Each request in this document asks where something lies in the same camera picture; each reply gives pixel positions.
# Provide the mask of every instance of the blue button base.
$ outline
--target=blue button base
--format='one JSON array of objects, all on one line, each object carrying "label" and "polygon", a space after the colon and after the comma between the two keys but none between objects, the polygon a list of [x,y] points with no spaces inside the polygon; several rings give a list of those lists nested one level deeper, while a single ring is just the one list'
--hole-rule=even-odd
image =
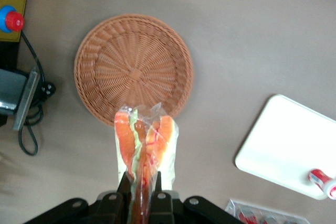
[{"label": "blue button base", "polygon": [[9,34],[12,31],[7,28],[5,23],[7,14],[12,11],[16,12],[16,9],[10,5],[5,5],[0,9],[0,30],[3,31],[4,33]]}]

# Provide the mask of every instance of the plastic packaging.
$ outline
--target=plastic packaging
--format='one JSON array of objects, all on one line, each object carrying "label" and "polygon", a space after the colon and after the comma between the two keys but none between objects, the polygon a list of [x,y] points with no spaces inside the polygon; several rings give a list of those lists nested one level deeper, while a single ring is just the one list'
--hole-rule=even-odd
[{"label": "plastic packaging", "polygon": [[294,216],[286,212],[277,211],[274,209],[264,208],[249,203],[236,201],[231,199],[227,204],[225,211],[235,218],[239,219],[240,210],[245,212],[249,211],[249,215],[254,215],[257,220],[263,221],[263,218],[272,216],[279,224],[309,224],[309,221],[305,218]]},{"label": "plastic packaging", "polygon": [[245,224],[259,224],[257,217],[249,208],[238,209],[237,216]]},{"label": "plastic packaging", "polygon": [[125,171],[132,181],[128,223],[145,224],[158,171],[162,189],[172,189],[179,128],[157,104],[151,109],[123,106],[114,118],[114,131],[119,182]]},{"label": "plastic packaging", "polygon": [[266,216],[260,220],[260,224],[279,224],[273,216]]}]

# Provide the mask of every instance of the emergency stop button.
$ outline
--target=emergency stop button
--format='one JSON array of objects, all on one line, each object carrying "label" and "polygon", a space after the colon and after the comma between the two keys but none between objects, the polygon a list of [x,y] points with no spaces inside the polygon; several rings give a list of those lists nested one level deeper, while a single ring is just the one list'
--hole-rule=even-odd
[{"label": "emergency stop button", "polygon": [[0,30],[4,33],[21,31],[25,21],[14,7],[6,5],[0,9]]},{"label": "emergency stop button", "polygon": [[6,27],[12,31],[21,31],[24,25],[23,16],[20,13],[11,11],[5,18]]}]

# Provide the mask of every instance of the bottle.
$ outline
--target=bottle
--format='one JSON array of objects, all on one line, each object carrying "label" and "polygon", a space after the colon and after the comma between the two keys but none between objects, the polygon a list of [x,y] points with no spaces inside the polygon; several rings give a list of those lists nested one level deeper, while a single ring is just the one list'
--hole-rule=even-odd
[{"label": "bottle", "polygon": [[336,179],[328,177],[320,169],[311,170],[308,179],[320,187],[329,198],[336,199]]}]

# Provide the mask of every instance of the red button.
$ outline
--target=red button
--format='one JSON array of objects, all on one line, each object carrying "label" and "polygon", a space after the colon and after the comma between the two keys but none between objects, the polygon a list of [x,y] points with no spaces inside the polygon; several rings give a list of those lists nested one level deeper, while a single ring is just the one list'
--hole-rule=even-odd
[{"label": "red button", "polygon": [[6,27],[12,31],[21,31],[25,21],[20,13],[11,11],[5,18]]}]

